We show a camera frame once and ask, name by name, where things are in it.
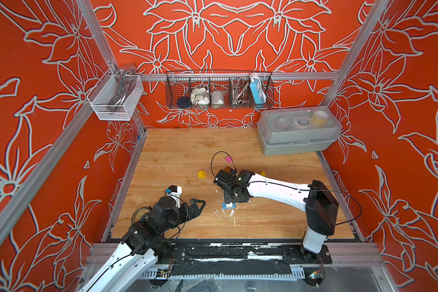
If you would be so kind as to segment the light blue lego plate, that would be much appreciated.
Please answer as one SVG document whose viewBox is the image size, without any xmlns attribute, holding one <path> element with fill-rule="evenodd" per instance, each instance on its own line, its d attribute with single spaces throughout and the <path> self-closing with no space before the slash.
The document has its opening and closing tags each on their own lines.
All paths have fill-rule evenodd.
<svg viewBox="0 0 438 292">
<path fill-rule="evenodd" d="M 236 204 L 235 203 L 222 203 L 222 209 L 235 209 Z"/>
</svg>

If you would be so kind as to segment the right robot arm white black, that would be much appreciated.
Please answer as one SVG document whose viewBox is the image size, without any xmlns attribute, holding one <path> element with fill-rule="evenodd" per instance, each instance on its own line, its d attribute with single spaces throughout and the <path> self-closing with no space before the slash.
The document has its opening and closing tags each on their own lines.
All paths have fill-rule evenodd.
<svg viewBox="0 0 438 292">
<path fill-rule="evenodd" d="M 317 256 L 327 238 L 335 233 L 339 202 L 321 181 L 294 184 L 248 170 L 236 174 L 221 170 L 215 175 L 214 184 L 223 190 L 226 203 L 266 198 L 305 212 L 307 228 L 299 252 L 303 257 Z"/>
</svg>

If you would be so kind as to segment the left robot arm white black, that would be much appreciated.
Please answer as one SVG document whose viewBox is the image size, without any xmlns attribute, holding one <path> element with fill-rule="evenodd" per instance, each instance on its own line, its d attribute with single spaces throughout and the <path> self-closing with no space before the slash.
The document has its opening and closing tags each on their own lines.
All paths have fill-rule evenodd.
<svg viewBox="0 0 438 292">
<path fill-rule="evenodd" d="M 165 232 L 199 217 L 203 200 L 185 203 L 177 196 L 163 196 L 148 215 L 133 223 L 102 268 L 80 289 L 82 292 L 124 292 L 158 261 L 173 257 L 172 241 Z"/>
</svg>

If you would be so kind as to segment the yellow lego brick rear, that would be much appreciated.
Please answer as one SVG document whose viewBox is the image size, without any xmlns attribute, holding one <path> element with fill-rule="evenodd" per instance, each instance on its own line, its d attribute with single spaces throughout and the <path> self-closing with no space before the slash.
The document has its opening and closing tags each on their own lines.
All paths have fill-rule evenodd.
<svg viewBox="0 0 438 292">
<path fill-rule="evenodd" d="M 201 170 L 201 171 L 198 172 L 198 177 L 200 179 L 203 179 L 203 178 L 207 177 L 207 174 L 206 174 L 206 172 L 204 170 Z"/>
</svg>

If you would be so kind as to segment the tape roll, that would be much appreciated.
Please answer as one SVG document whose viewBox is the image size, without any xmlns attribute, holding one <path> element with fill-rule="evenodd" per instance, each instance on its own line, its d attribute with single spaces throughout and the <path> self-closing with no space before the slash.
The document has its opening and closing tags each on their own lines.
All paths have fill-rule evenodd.
<svg viewBox="0 0 438 292">
<path fill-rule="evenodd" d="M 147 207 L 141 207 L 134 211 L 134 213 L 131 216 L 131 223 L 134 224 L 136 222 L 139 222 L 143 219 L 146 219 L 152 211 L 152 208 L 150 206 Z"/>
</svg>

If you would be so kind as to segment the grey plastic storage box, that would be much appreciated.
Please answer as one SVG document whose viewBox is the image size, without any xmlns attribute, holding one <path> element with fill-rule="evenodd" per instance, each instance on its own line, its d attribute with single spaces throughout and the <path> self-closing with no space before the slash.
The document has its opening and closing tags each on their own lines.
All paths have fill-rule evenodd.
<svg viewBox="0 0 438 292">
<path fill-rule="evenodd" d="M 265 110 L 257 123 L 257 137 L 265 156 L 326 150 L 342 130 L 326 107 Z"/>
</svg>

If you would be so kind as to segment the light blue box in basket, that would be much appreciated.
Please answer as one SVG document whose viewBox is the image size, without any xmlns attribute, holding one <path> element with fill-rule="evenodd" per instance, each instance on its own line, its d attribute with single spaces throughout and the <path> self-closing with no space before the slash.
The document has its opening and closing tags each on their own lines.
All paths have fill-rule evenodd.
<svg viewBox="0 0 438 292">
<path fill-rule="evenodd" d="M 256 105 L 264 105 L 266 102 L 266 94 L 262 88 L 262 81 L 256 73 L 250 75 L 249 88 L 253 95 L 254 103 Z"/>
</svg>

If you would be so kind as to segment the white crumpled bag in basket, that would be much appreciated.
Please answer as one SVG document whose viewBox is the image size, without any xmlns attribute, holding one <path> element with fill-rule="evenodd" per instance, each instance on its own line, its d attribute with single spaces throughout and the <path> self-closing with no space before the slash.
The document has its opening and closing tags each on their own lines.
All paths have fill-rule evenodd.
<svg viewBox="0 0 438 292">
<path fill-rule="evenodd" d="M 191 104 L 194 106 L 206 107 L 210 104 L 210 95 L 206 88 L 194 88 L 190 97 Z"/>
</svg>

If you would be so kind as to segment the metal tongs in bin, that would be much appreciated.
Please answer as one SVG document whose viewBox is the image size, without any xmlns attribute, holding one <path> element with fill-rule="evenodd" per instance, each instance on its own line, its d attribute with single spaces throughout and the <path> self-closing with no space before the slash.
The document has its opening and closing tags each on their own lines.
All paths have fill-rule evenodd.
<svg viewBox="0 0 438 292">
<path fill-rule="evenodd" d="M 136 81 L 131 77 L 135 74 L 136 68 L 133 64 L 126 64 L 119 69 L 119 78 L 114 97 L 108 102 L 107 110 L 115 112 L 117 107 L 122 105 L 133 91 Z"/>
</svg>

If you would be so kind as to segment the aluminium frame post left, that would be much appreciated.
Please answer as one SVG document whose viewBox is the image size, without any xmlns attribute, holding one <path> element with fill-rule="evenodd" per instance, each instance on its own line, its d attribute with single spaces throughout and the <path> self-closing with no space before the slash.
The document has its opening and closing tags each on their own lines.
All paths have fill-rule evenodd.
<svg viewBox="0 0 438 292">
<path fill-rule="evenodd" d="M 82 16 L 86 21 L 86 24 L 90 29 L 90 32 L 92 33 L 93 39 L 96 42 L 99 52 L 101 53 L 102 58 L 108 67 L 103 77 L 109 73 L 114 74 L 119 68 L 121 68 L 121 66 L 118 65 L 112 49 L 110 48 L 108 41 L 104 36 L 103 30 L 100 26 L 99 21 L 96 18 L 96 14 L 94 12 L 94 9 L 92 8 L 91 3 L 89 1 L 78 1 L 77 3 L 82 13 Z M 132 118 L 129 121 L 131 120 L 135 122 L 138 133 L 140 135 L 143 135 L 146 132 L 146 127 L 144 126 L 140 114 L 137 111 L 137 107 Z"/>
</svg>

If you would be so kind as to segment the aluminium frame post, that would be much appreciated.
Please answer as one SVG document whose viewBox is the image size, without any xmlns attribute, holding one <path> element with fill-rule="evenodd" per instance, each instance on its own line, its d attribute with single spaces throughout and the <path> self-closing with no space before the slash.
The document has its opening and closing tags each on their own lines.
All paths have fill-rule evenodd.
<svg viewBox="0 0 438 292">
<path fill-rule="evenodd" d="M 86 21 L 86 24 L 90 29 L 90 32 L 92 33 L 93 39 L 96 42 L 99 52 L 101 53 L 102 58 L 108 67 L 103 77 L 109 73 L 114 74 L 119 68 L 121 68 L 121 66 L 118 65 L 112 49 L 110 48 L 108 41 L 104 36 L 103 30 L 100 26 L 99 21 L 96 18 L 96 14 L 94 12 L 94 9 L 92 8 L 91 3 L 89 1 L 78 1 L 77 3 L 82 13 L 82 16 Z M 140 135 L 143 135 L 146 132 L 146 127 L 144 126 L 140 114 L 137 111 L 137 107 L 132 118 L 129 121 L 131 120 L 135 122 L 138 133 Z"/>
<path fill-rule="evenodd" d="M 365 45 L 368 40 L 371 32 L 373 31 L 375 25 L 378 23 L 379 19 L 382 16 L 383 11 L 387 8 L 389 1 L 375 1 L 368 16 L 366 17 L 364 23 L 360 27 L 360 31 L 356 36 L 352 47 L 349 49 L 344 62 L 341 65 L 340 70 L 338 71 L 337 78 L 332 82 L 329 87 L 326 95 L 319 105 L 329 106 L 333 98 L 336 96 L 339 89 L 344 84 L 350 70 L 354 66 L 356 62 L 356 58 L 358 57 L 361 49 Z"/>
</svg>

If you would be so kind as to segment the aluminium rear rail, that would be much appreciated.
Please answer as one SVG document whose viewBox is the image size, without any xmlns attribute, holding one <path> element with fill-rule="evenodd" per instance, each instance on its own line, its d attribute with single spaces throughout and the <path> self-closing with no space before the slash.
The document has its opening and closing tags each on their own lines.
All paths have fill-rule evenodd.
<svg viewBox="0 0 438 292">
<path fill-rule="evenodd" d="M 222 72 L 222 73 L 160 73 L 160 74 L 140 74 L 138 75 L 145 82 L 165 81 L 168 77 L 249 77 L 249 72 Z M 273 81 L 285 80 L 337 80 L 339 73 L 257 73 L 260 77 L 271 77 Z"/>
</svg>

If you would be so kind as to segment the clear plastic wall bin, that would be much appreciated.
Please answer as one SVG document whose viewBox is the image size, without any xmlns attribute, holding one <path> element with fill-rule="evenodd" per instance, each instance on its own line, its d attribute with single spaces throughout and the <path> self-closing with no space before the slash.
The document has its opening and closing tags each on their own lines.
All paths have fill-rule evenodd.
<svg viewBox="0 0 438 292">
<path fill-rule="evenodd" d="M 114 74 L 105 75 L 88 100 L 99 120 L 129 121 L 143 92 L 142 79 L 136 74 L 135 65 L 128 63 Z"/>
</svg>

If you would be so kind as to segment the aluminium frame rail left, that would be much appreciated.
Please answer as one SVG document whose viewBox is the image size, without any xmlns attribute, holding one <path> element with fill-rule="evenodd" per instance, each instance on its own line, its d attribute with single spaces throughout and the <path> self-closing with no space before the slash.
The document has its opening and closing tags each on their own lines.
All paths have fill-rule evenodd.
<svg viewBox="0 0 438 292">
<path fill-rule="evenodd" d="M 68 126 L 37 164 L 36 168 L 2 209 L 0 212 L 0 246 L 80 133 L 80 130 L 92 113 L 93 110 L 89 104 L 85 103 L 82 105 Z"/>
</svg>

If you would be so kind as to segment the aluminium frame post right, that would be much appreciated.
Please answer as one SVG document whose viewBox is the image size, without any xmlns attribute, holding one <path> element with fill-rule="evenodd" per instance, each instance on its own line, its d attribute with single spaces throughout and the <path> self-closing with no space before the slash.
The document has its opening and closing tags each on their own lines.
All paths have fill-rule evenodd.
<svg viewBox="0 0 438 292">
<path fill-rule="evenodd" d="M 333 98 L 336 96 L 339 89 L 344 84 L 350 70 L 354 66 L 356 62 L 356 58 L 358 57 L 361 49 L 365 45 L 368 40 L 371 32 L 373 31 L 375 25 L 378 23 L 379 19 L 382 16 L 383 11 L 387 8 L 389 1 L 375 1 L 368 16 L 366 17 L 364 23 L 360 27 L 360 31 L 356 36 L 352 47 L 349 49 L 344 62 L 341 65 L 340 70 L 338 71 L 337 78 L 332 82 L 329 87 L 326 95 L 319 105 L 329 106 Z"/>
</svg>

